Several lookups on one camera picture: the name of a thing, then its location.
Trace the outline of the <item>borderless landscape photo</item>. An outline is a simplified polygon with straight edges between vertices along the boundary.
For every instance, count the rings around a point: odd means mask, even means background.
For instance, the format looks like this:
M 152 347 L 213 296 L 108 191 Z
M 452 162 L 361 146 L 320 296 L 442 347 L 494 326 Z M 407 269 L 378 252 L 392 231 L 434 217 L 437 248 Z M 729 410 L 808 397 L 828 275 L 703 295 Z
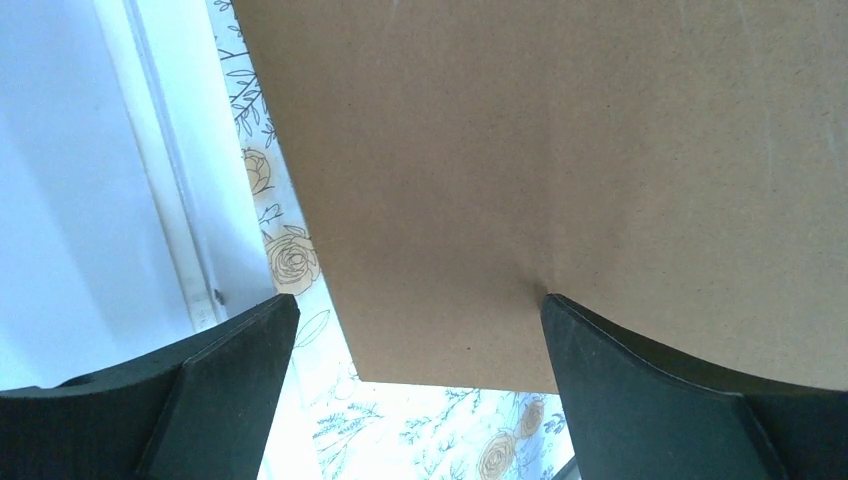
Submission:
M 1 5 L 1 386 L 193 332 L 89 1 Z

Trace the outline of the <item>floral tablecloth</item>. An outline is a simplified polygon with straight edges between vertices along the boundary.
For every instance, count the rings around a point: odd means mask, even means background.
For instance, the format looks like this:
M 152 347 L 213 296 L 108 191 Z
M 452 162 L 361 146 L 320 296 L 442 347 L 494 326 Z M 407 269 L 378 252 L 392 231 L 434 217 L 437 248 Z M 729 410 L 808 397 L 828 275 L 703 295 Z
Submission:
M 207 3 L 276 289 L 301 319 L 264 479 L 575 479 L 555 395 L 360 380 L 229 1 Z

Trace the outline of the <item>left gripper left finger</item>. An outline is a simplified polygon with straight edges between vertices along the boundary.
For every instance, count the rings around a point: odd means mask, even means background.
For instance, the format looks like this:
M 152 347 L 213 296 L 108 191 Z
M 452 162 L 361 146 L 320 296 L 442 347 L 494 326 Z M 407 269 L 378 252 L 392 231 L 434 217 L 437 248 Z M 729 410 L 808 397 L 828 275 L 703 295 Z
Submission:
M 5 479 L 254 479 L 300 311 L 279 294 L 53 388 L 1 394 Z

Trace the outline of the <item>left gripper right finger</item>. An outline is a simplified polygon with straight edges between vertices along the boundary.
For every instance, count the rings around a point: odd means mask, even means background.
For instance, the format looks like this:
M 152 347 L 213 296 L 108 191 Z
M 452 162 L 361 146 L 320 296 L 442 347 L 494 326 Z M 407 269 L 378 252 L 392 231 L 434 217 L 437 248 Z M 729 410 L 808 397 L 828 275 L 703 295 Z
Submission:
M 843 479 L 847 395 L 746 374 L 547 295 L 541 323 L 585 479 Z

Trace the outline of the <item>brown cardboard backing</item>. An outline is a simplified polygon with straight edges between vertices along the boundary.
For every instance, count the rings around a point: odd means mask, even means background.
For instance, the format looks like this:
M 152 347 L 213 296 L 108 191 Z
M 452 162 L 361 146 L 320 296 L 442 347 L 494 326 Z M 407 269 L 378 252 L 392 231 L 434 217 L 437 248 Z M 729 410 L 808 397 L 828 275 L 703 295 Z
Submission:
M 238 1 L 353 364 L 555 391 L 562 294 L 847 385 L 843 1 Z

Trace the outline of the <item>white picture frame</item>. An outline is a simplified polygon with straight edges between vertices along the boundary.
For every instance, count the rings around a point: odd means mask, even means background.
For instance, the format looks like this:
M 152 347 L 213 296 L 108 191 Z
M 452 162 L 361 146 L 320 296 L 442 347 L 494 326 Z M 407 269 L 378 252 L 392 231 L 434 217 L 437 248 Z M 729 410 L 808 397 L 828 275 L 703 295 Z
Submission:
M 94 9 L 188 315 L 208 329 L 274 288 L 207 6 Z

